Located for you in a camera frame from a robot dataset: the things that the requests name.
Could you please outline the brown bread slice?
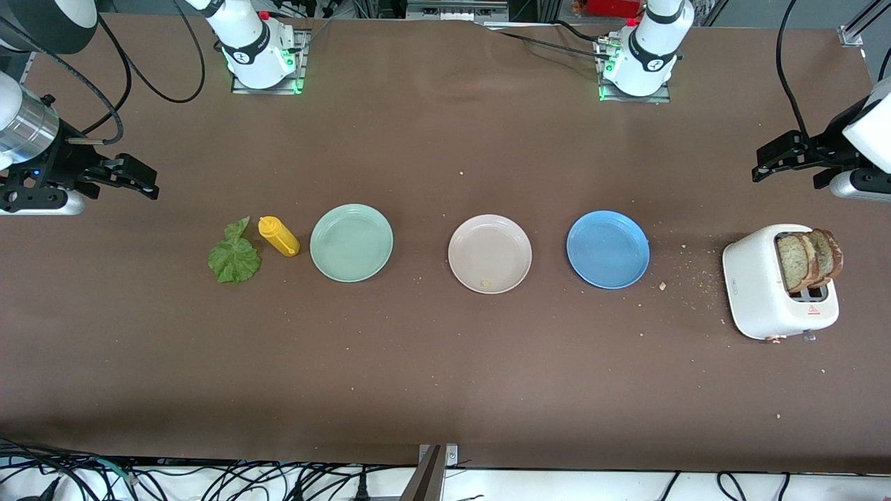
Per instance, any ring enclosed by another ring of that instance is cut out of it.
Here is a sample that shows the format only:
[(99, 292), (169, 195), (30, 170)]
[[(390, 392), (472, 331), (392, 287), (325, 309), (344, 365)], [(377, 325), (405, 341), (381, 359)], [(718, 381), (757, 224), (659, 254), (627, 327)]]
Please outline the brown bread slice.
[(820, 263), (806, 232), (790, 232), (786, 237), (777, 238), (776, 248), (789, 294), (815, 285), (820, 276)]
[(809, 285), (808, 288), (816, 289), (827, 285), (841, 274), (844, 254), (832, 232), (815, 228), (806, 235), (814, 247), (819, 267), (816, 282)]

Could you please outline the green lettuce leaf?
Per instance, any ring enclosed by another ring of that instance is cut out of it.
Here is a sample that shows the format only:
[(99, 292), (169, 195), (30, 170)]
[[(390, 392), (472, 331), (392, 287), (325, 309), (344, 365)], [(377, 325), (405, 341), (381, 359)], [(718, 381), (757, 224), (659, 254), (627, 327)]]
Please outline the green lettuce leaf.
[(209, 251), (207, 266), (218, 283), (242, 283), (251, 279), (261, 266), (261, 257), (251, 241), (243, 237), (249, 216), (226, 226), (223, 239)]

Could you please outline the yellow mustard squeeze bottle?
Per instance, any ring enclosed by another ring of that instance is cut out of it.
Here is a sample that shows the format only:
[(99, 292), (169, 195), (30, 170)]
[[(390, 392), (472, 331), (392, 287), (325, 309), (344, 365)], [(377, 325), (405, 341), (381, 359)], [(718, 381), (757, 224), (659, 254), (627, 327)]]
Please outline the yellow mustard squeeze bottle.
[(258, 220), (258, 232), (279, 253), (293, 257), (300, 251), (300, 243), (286, 225), (276, 216), (261, 216)]

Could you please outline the blue plate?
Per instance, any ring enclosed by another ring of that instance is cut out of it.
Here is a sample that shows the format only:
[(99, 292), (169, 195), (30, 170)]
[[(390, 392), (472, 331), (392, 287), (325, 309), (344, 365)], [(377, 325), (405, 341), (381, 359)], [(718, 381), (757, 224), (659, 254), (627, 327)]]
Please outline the blue plate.
[(583, 281), (602, 289), (638, 282), (650, 263), (648, 238), (632, 218), (598, 210), (576, 219), (567, 232), (567, 261)]

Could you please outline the pale green plate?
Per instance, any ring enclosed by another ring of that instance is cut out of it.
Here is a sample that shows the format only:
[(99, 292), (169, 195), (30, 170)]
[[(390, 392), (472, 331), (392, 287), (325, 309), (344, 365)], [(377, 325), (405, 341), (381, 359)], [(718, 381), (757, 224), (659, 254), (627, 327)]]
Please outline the pale green plate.
[(394, 247), (391, 222), (365, 204), (344, 204), (325, 213), (310, 235), (310, 256), (322, 275), (358, 283), (387, 265)]

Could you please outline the beige plate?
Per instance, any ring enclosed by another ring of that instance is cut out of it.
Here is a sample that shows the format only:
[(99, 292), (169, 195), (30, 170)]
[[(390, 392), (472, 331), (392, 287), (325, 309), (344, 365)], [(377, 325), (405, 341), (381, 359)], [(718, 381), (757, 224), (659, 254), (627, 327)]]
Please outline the beige plate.
[(509, 218), (496, 214), (464, 221), (448, 244), (452, 274), (472, 292), (508, 292), (522, 283), (532, 262), (528, 235)]

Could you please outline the aluminium corner profile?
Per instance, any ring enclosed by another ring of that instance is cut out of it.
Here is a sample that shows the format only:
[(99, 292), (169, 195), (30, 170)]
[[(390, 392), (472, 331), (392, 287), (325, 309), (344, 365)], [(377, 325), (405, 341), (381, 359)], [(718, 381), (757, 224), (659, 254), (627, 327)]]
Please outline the aluminium corner profile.
[(869, 0), (849, 22), (838, 28), (838, 38), (843, 47), (861, 47), (866, 29), (888, 12), (891, 12), (891, 0)]

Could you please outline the white toaster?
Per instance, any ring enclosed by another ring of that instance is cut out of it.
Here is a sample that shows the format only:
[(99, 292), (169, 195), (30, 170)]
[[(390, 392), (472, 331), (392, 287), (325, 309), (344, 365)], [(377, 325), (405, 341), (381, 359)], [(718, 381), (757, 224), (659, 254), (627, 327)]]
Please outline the white toaster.
[(723, 277), (732, 320), (744, 336), (779, 344), (800, 334), (812, 337), (814, 332), (836, 323), (839, 304), (834, 279), (794, 294), (789, 294), (784, 285), (777, 238), (812, 230), (798, 224), (768, 225), (732, 242), (723, 251)]

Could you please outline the red box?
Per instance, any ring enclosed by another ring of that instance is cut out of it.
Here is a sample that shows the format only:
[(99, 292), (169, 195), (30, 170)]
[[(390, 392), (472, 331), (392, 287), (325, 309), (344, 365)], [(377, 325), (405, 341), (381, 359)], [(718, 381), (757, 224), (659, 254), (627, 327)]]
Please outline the red box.
[(636, 18), (642, 0), (572, 0), (574, 12), (606, 18)]

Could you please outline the grey metal box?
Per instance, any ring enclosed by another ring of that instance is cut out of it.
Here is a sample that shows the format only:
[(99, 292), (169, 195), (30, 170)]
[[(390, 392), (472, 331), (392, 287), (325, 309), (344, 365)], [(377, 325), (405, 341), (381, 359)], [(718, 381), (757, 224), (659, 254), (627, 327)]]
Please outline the grey metal box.
[(405, 0), (407, 20), (509, 22), (508, 0)]

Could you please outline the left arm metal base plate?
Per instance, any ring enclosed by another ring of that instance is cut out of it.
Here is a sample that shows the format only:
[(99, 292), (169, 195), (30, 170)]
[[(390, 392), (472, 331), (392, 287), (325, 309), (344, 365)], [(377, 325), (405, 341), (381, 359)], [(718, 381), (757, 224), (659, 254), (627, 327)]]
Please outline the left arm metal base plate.
[(641, 61), (626, 50), (626, 39), (616, 38), (618, 34), (611, 32), (592, 43), (594, 53), (599, 57), (599, 99), (638, 104), (670, 102), (668, 80), (677, 55), (672, 54), (668, 60), (645, 57)]

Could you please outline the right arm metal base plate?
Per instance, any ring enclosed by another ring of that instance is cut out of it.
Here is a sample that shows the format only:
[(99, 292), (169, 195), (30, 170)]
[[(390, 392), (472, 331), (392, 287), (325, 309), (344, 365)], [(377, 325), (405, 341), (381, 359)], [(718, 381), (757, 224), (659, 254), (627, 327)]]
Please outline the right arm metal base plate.
[(300, 95), (306, 80), (312, 31), (279, 24), (252, 63), (245, 51), (225, 50), (235, 95)]

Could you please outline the aluminium profile with bracket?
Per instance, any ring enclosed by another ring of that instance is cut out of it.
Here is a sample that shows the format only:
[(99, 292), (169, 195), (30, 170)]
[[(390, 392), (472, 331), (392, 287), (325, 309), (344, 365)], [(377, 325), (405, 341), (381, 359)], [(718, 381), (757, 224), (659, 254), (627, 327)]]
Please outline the aluminium profile with bracket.
[(442, 501), (446, 468), (458, 463), (458, 444), (423, 444), (419, 464), (399, 501)]

